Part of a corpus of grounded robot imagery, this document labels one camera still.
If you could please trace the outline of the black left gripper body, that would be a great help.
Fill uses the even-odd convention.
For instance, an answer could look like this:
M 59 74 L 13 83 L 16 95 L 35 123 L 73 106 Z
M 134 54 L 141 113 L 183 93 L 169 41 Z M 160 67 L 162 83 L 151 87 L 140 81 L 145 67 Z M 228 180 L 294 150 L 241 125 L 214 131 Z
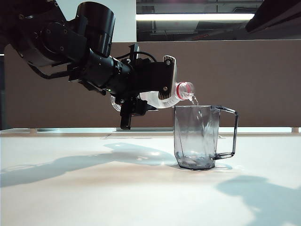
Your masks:
M 120 92 L 121 129 L 131 129 L 132 116 L 144 116 L 147 112 L 146 100 L 141 100 L 142 92 L 159 91 L 158 75 L 162 62 L 139 49 L 137 44 L 129 46 L 129 53 L 120 57 L 121 62 L 130 68 L 123 80 L 124 89 Z

